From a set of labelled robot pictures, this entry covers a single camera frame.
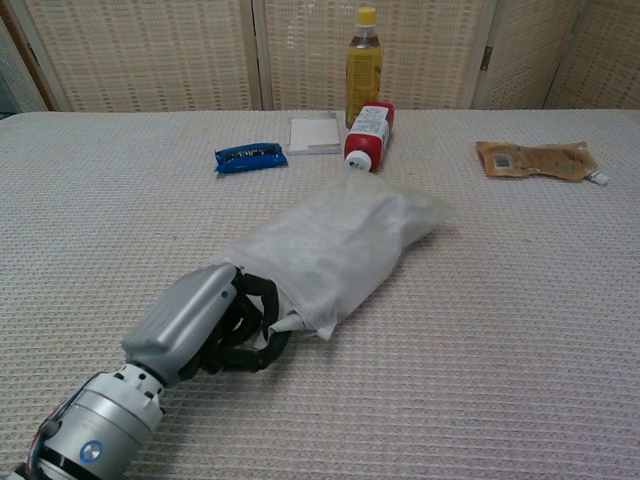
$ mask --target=robotic hand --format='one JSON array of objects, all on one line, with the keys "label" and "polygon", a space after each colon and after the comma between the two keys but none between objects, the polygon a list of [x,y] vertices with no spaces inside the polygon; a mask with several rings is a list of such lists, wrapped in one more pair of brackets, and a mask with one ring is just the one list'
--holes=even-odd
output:
[{"label": "robotic hand", "polygon": [[[264,314],[248,295],[260,297]],[[199,368],[256,372],[278,358],[290,334],[268,337],[278,313],[275,284],[231,264],[182,277],[125,337],[124,367],[95,374],[62,403],[8,480],[119,479],[160,423],[164,389]],[[237,348],[259,329],[266,347]]]}]

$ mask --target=white spout cap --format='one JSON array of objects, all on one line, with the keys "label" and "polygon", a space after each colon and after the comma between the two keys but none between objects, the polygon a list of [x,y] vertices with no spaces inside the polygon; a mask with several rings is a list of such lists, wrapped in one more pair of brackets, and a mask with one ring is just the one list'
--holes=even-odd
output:
[{"label": "white spout cap", "polygon": [[596,170],[595,172],[591,172],[589,175],[587,175],[587,180],[591,180],[593,183],[601,185],[603,187],[607,183],[609,183],[609,177],[607,177],[600,170]]},{"label": "white spout cap", "polygon": [[358,170],[364,170],[365,172],[371,171],[371,157],[367,154],[367,152],[363,152],[362,150],[354,150],[349,152],[347,158],[345,158],[344,163],[347,164],[347,167],[357,168]]}]

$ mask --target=blue snack package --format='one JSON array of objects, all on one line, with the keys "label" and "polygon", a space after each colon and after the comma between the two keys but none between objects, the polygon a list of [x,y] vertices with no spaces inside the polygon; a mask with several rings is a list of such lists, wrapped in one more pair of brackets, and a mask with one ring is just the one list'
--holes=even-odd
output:
[{"label": "blue snack package", "polygon": [[251,143],[215,152],[218,173],[238,173],[287,165],[287,157],[277,143]]}]

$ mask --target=metal hinge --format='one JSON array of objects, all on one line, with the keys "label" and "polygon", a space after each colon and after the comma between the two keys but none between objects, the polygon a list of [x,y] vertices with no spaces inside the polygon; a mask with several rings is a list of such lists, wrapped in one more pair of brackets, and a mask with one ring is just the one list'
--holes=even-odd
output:
[{"label": "metal hinge", "polygon": [[33,61],[36,62],[36,65],[40,66],[40,62],[38,61],[38,57],[36,57],[36,52],[33,51],[33,48],[31,48],[31,44],[27,43],[27,48],[29,49],[29,52],[31,53],[31,57],[33,58]]},{"label": "metal hinge", "polygon": [[491,61],[491,52],[493,51],[493,47],[487,45],[484,47],[484,55],[482,55],[482,63],[480,64],[480,71],[486,72],[487,68],[489,68],[489,62]]}]

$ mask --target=white cloth bag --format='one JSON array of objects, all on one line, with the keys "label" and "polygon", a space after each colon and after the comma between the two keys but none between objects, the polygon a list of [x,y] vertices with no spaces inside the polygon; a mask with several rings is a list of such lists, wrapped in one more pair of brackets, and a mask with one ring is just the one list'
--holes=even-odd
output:
[{"label": "white cloth bag", "polygon": [[452,212],[431,195],[347,171],[212,257],[273,280],[280,320],[271,331],[329,339],[391,274],[406,248]]}]

